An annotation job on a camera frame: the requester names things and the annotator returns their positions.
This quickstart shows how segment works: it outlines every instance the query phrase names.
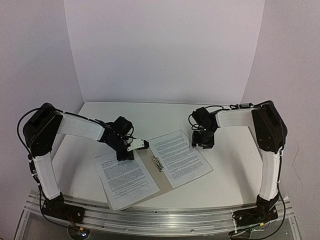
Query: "white tabletop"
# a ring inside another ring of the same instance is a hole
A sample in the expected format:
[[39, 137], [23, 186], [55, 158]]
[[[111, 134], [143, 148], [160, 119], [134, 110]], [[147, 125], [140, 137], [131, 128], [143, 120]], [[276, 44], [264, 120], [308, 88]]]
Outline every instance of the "white tabletop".
[[[201, 105], [167, 103], [86, 102], [79, 114], [113, 122], [124, 116], [134, 126], [134, 136], [152, 139], [182, 129], [191, 138], [188, 115]], [[199, 148], [213, 172], [138, 206], [153, 208], [211, 208], [255, 203], [262, 178], [262, 161], [246, 127], [219, 128], [213, 149]], [[105, 144], [65, 136], [53, 167], [63, 194], [107, 202], [94, 157]]]

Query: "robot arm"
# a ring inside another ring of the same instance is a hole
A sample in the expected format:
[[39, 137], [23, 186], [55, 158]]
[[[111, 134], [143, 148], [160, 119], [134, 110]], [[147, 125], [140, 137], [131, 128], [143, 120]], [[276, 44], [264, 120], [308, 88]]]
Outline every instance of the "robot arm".
[[120, 116], [114, 122], [105, 123], [73, 113], [55, 109], [50, 103], [43, 104], [23, 127], [26, 145], [30, 150], [30, 170], [45, 196], [44, 214], [68, 220], [71, 216], [75, 223], [81, 222], [83, 208], [64, 204], [64, 198], [57, 185], [51, 150], [57, 134], [85, 137], [106, 143], [116, 151], [119, 161], [133, 160], [134, 149], [147, 149], [149, 143], [135, 139], [130, 121]]
[[258, 105], [240, 104], [231, 109], [208, 112], [201, 107], [192, 113], [199, 125], [192, 134], [192, 146], [211, 149], [214, 134], [222, 127], [248, 127], [262, 159], [262, 181], [255, 209], [237, 211], [234, 218], [239, 226], [261, 223], [278, 218], [275, 204], [279, 199], [278, 182], [281, 169], [281, 152], [285, 145], [287, 127], [272, 101]]

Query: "black mounting bracket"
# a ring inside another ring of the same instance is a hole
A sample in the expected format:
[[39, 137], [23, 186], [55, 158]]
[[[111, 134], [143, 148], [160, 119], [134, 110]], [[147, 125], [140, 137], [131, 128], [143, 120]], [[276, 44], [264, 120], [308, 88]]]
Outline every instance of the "black mounting bracket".
[[239, 227], [267, 223], [278, 218], [276, 206], [272, 207], [263, 217], [258, 212], [258, 208], [249, 208], [234, 212], [233, 218]]
[[46, 216], [74, 222], [75, 224], [82, 223], [85, 215], [83, 207], [65, 204], [62, 193], [52, 200], [46, 199], [41, 210]]
[[208, 139], [205, 139], [200, 131], [193, 131], [192, 133], [192, 142], [191, 145], [195, 148], [197, 145], [203, 149], [212, 149], [215, 145], [215, 137], [212, 136]]

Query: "paper sheet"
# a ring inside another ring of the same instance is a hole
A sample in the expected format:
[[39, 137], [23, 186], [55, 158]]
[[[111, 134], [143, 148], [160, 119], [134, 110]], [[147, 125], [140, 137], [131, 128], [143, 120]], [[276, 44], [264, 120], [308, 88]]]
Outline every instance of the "paper sheet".
[[149, 143], [173, 188], [213, 171], [198, 149], [192, 148], [189, 138], [182, 130], [154, 138]]
[[136, 151], [133, 152], [134, 160], [118, 161], [111, 148], [94, 159], [113, 210], [124, 209], [159, 191], [141, 158]]

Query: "metal frame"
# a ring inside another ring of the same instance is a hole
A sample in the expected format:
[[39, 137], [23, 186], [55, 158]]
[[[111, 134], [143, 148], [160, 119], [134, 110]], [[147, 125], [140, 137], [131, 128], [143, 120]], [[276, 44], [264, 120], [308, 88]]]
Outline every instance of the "metal frame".
[[[139, 236], [186, 237], [227, 233], [235, 228], [233, 212], [254, 207], [254, 204], [220, 208], [142, 208], [131, 207], [123, 211], [110, 210], [108, 204], [65, 196], [65, 202], [85, 208], [83, 228]], [[285, 198], [286, 219], [289, 219], [294, 240], [301, 240], [294, 211], [288, 197]], [[282, 220], [284, 208], [282, 202], [276, 204], [279, 218]], [[32, 191], [26, 201], [21, 220], [14, 239], [22, 239], [28, 213], [40, 215], [39, 195]], [[68, 222], [51, 218], [53, 221], [67, 225]]]

